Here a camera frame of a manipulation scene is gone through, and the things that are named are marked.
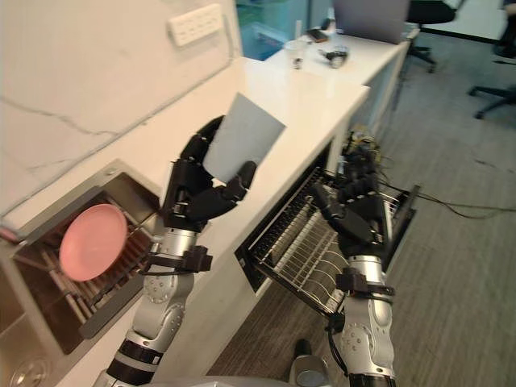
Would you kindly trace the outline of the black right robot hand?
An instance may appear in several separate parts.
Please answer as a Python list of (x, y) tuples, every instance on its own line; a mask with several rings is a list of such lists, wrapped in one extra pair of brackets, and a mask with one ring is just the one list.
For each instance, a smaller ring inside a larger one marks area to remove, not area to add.
[(344, 157), (343, 173), (334, 179), (337, 193), (321, 183), (310, 196), (331, 228), (338, 233), (346, 257), (385, 254), (386, 215), (379, 193), (377, 165), (371, 151), (353, 151)]

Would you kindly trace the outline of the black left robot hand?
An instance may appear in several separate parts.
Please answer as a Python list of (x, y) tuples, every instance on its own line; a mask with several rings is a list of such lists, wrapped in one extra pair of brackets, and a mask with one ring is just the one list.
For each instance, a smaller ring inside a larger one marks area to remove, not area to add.
[(223, 116), (218, 116), (199, 129), (173, 162), (160, 210), (165, 227), (199, 233), (208, 220), (234, 209), (249, 191), (255, 162), (244, 162), (227, 183), (218, 186), (202, 164), (222, 121)]

